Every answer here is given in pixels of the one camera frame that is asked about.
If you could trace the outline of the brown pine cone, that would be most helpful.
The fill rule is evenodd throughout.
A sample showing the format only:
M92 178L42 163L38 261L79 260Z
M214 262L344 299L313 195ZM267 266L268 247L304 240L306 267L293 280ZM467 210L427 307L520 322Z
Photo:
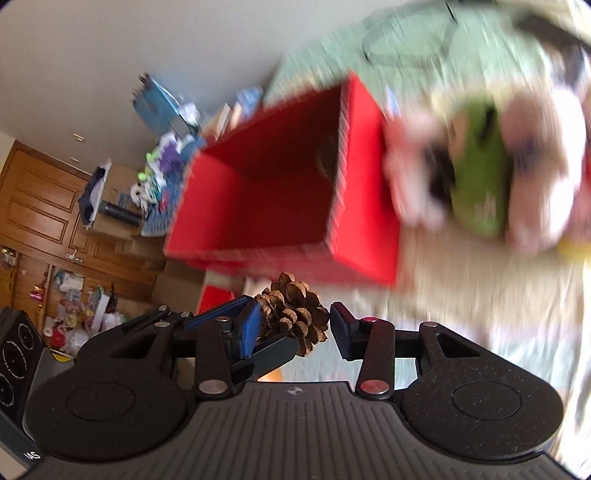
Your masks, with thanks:
M260 306L259 342L285 334L297 340L297 356L307 357L315 345L328 340L329 310L308 283L281 272L254 297Z

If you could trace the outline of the cardboard boxes pile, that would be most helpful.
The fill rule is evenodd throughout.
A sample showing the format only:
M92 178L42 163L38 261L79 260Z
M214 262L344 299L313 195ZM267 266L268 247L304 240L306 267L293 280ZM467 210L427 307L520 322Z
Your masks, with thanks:
M107 163L94 171L78 197L78 219L70 240L83 266L107 277L125 300L164 303L172 309L197 310L204 273L164 256L162 237L142 237L141 228L98 212L101 202L131 213L135 172Z

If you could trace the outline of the large red cardboard box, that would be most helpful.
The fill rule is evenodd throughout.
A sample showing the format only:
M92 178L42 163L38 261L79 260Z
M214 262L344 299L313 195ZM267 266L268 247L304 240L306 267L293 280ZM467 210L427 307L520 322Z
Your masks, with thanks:
M203 270L396 281L383 115L356 76L263 110L193 157L164 245Z

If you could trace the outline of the black cylinder bottle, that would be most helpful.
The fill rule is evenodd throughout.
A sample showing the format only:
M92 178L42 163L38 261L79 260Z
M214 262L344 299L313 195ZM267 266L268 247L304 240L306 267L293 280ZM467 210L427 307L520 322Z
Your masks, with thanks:
M142 216L140 214L134 213L110 202L101 201L98 211L102 215L121 221L132 227L138 227L142 222Z

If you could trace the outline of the green white frog toys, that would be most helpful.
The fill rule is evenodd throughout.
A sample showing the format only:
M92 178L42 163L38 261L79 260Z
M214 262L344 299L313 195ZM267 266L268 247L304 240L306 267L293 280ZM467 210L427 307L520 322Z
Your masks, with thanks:
M163 134L157 145L145 154L145 164L137 172L137 182L130 188L130 198L147 218L158 205L166 187L178 182L185 161L181 159L183 141L172 131Z

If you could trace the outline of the wooden door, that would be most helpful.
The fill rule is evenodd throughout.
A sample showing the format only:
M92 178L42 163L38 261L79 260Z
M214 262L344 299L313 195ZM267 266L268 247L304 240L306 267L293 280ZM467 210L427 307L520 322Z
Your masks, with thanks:
M149 302L155 274L141 261L116 253L115 242L86 232L78 198L90 176L18 141L1 171L1 243L18 261L12 306L26 311L38 329L54 308L52 274L68 270L86 288L113 287L125 300Z

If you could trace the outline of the pink plush toy left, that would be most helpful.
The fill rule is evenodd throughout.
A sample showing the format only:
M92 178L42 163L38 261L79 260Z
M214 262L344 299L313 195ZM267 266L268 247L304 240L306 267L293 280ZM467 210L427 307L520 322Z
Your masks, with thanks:
M447 208L430 191L435 172L428 154L445 143L444 124L425 108L406 110L386 121L384 174L399 220L407 227L441 229Z

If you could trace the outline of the green plush toy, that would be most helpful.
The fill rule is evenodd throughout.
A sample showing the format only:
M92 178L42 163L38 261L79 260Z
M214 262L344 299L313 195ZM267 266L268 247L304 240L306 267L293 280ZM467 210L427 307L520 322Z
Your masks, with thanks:
M479 237L500 236L507 221L513 160L492 99L472 98L456 111L448 124L448 152L455 219Z

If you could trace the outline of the blue gift bag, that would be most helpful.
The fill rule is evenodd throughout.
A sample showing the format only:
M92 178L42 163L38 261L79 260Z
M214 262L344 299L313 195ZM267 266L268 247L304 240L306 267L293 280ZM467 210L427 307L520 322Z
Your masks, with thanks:
M180 103L149 74L139 76L140 88L133 92L132 105L146 127L160 137L170 130L187 128L180 115Z

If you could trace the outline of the pink plush with blue bow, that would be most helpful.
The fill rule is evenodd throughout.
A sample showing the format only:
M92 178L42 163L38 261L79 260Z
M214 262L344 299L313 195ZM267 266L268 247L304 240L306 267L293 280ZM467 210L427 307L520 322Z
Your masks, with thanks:
M583 177L586 122L565 85L517 92L500 118L514 161L506 236L521 252L554 247L566 230Z

